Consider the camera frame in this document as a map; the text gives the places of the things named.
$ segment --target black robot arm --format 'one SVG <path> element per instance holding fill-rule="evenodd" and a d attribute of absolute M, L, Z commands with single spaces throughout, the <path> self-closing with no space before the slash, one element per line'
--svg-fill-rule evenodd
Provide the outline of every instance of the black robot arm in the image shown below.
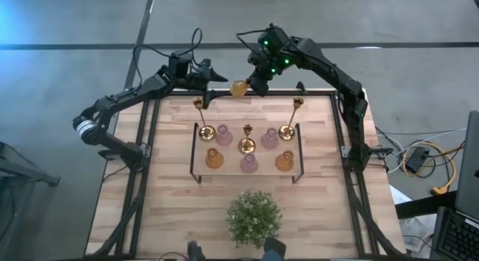
<path fill-rule="evenodd" d="M 270 25 L 259 36 L 260 49 L 251 51 L 248 62 L 255 70 L 247 79 L 253 91 L 261 96 L 268 94 L 267 82 L 281 75 L 292 65 L 311 70 L 336 88 L 343 103 L 341 116 L 347 126 L 351 148 L 347 151 L 346 165 L 350 171 L 363 171 L 372 153 L 383 155 L 391 149 L 371 149 L 364 142 L 363 119 L 367 101 L 361 83 L 349 77 L 324 57 L 321 48 L 309 38 L 288 37 L 283 29 Z"/>
<path fill-rule="evenodd" d="M 208 82 L 228 80 L 215 73 L 210 59 L 204 59 L 194 71 L 189 72 L 191 64 L 191 53 L 173 52 L 169 57 L 168 66 L 163 65 L 155 75 L 138 87 L 98 99 L 73 119 L 73 128 L 86 144 L 103 145 L 109 148 L 109 152 L 121 157 L 128 167 L 142 169 L 147 148 L 133 142 L 124 142 L 107 133 L 110 120 L 113 114 L 119 111 L 145 100 L 162 99 L 177 88 L 202 92 L 204 108 L 208 108 L 212 99 L 207 90 Z"/>

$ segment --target potted plant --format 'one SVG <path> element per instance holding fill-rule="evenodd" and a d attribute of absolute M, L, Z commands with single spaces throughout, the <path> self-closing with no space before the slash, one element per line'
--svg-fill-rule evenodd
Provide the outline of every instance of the potted plant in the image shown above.
<path fill-rule="evenodd" d="M 266 238 L 278 236 L 282 217 L 270 193 L 241 192 L 228 210 L 231 240 L 236 242 L 237 248 L 248 244 L 261 248 Z"/>

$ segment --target pink glass bottle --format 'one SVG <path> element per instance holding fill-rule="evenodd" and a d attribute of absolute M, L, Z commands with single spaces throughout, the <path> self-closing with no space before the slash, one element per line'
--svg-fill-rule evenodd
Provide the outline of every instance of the pink glass bottle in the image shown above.
<path fill-rule="evenodd" d="M 228 130 L 226 125 L 218 126 L 218 133 L 216 134 L 216 143 L 220 146 L 228 146 L 233 142 L 233 134 Z"/>
<path fill-rule="evenodd" d="M 276 129 L 270 128 L 261 136 L 261 144 L 266 149 L 275 149 L 278 146 L 279 139 Z"/>
<path fill-rule="evenodd" d="M 252 153 L 247 153 L 245 157 L 241 159 L 239 166 L 244 173 L 251 174 L 257 170 L 258 163 Z"/>

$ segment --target black keyboard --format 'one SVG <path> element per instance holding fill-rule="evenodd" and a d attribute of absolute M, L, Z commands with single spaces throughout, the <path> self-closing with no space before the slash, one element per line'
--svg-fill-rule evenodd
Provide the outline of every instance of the black keyboard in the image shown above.
<path fill-rule="evenodd" d="M 445 215 L 437 251 L 452 260 L 479 261 L 479 229 L 455 212 Z"/>

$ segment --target wooden tabletop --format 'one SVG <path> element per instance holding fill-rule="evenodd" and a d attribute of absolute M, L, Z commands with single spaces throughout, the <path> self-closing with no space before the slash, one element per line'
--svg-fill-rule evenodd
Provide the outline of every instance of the wooden tabletop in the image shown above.
<path fill-rule="evenodd" d="M 201 122 L 200 114 L 191 97 L 164 99 L 156 125 L 137 257 L 158 258 L 168 251 L 185 254 L 187 242 L 194 239 L 207 258 L 261 258 L 261 249 L 235 248 L 228 233 L 226 212 L 231 201 L 247 189 L 271 192 L 283 209 L 279 239 L 287 245 L 286 258 L 356 257 L 330 98 L 305 96 L 304 100 L 293 120 L 301 125 L 305 165 L 305 175 L 297 184 L 293 185 L 291 178 L 277 176 L 204 176 L 199 185 L 189 174 L 189 167 L 193 127 Z M 204 111 L 204 118 L 212 125 L 241 127 L 249 123 L 261 128 L 287 123 L 292 110 L 291 96 L 224 97 L 212 101 Z M 115 136 L 134 141 L 140 113 L 141 105 L 122 111 Z M 144 141 L 149 120 L 146 125 Z M 370 108 L 365 115 L 364 130 L 367 143 L 376 146 Z M 371 163 L 380 164 L 377 160 Z M 122 162 L 109 162 L 105 175 L 121 167 Z M 103 183 L 87 254 L 101 246 L 120 220 L 127 173 L 122 171 Z M 364 177 L 374 220 L 395 247 L 405 251 L 384 169 L 369 166 Z M 129 247 L 131 226 L 132 221 L 126 233 L 125 251 Z M 367 245 L 363 222 L 361 226 Z"/>

